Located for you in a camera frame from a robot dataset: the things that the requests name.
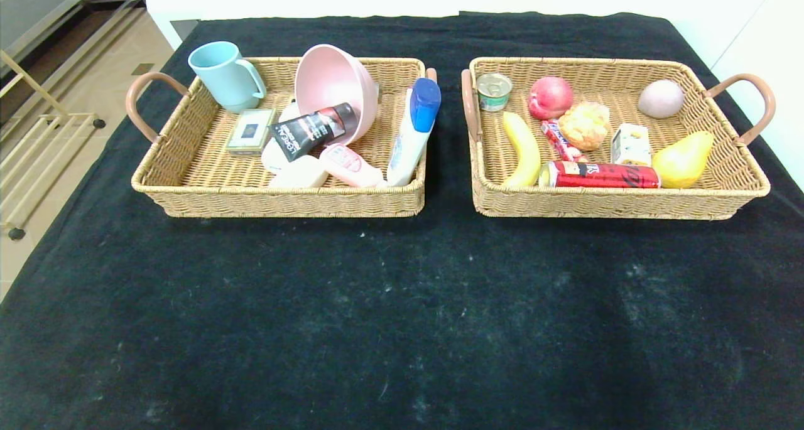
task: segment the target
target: pink bottle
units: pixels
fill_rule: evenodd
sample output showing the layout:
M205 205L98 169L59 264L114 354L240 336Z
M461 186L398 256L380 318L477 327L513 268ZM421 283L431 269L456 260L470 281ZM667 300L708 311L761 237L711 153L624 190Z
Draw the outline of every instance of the pink bottle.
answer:
M330 175L358 188L385 187L383 172L368 164L359 153L342 143L330 144L319 157L322 166Z

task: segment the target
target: wicker basket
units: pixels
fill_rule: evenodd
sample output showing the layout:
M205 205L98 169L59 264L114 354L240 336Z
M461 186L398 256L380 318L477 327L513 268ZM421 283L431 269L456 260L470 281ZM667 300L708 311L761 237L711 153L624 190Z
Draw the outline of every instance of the wicker basket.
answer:
M293 98L301 58L248 58L265 81L268 94L259 107L281 112ZM412 58L359 58L382 92L377 117L365 136L350 145L369 164L388 165L405 109L405 89L425 76ZM435 71L428 70L435 78ZM153 132L136 109L144 85L164 80L184 94L163 130ZM410 217L425 206L425 155L407 186L358 189L330 178L320 188L276 189L258 156L232 156L224 149L237 116L221 109L196 78L185 89L164 73L138 78L126 96L133 123L153 142L131 179L173 217ZM313 150L318 155L320 148Z
M708 130L715 144L703 176L691 189L644 190L599 188L503 187L517 156L502 125L502 112L477 110L477 77L507 75L514 88L506 110L528 121L539 143L541 161L560 160L542 134L539 121L528 114L531 85L545 75L570 83L575 101L601 102L611 110L611 125L631 122L651 128L656 152L689 133ZM637 110L639 94L655 80L680 84L686 99L681 111L668 119L653 119ZM712 99L735 81L746 79L766 99L766 114L745 135L738 136ZM463 103L470 131L472 198L478 212L492 217L582 217L726 219L748 201L770 192L770 184L746 145L773 117L775 102L767 85L754 75L736 75L706 90L692 70L668 61L586 58L475 58L462 73ZM611 148L588 153L591 162L609 162Z

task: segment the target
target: pink bowl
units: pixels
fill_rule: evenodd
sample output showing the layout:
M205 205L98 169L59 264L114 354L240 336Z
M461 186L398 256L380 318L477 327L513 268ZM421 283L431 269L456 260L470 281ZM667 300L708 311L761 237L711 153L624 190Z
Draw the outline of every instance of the pink bowl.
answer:
M296 70L296 103L301 115L348 102L359 115L358 127L330 143L349 144L365 135L377 115L377 87L366 67L330 44L310 47Z

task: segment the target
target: blue cap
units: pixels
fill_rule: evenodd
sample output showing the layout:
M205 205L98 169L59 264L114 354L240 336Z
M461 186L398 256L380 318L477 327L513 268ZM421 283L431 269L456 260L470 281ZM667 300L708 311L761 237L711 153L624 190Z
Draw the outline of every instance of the blue cap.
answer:
M410 95L410 119L417 132L430 132L442 106L442 90L429 78L418 78Z

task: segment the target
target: soap box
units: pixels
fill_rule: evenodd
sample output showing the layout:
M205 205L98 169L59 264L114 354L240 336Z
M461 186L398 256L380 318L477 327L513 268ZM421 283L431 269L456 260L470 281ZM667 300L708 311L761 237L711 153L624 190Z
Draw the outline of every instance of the soap box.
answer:
M651 141L648 127L620 124L611 138L611 162L651 166Z
M261 155L270 138L268 127L274 113L273 109L243 110L226 141L226 150L232 155Z

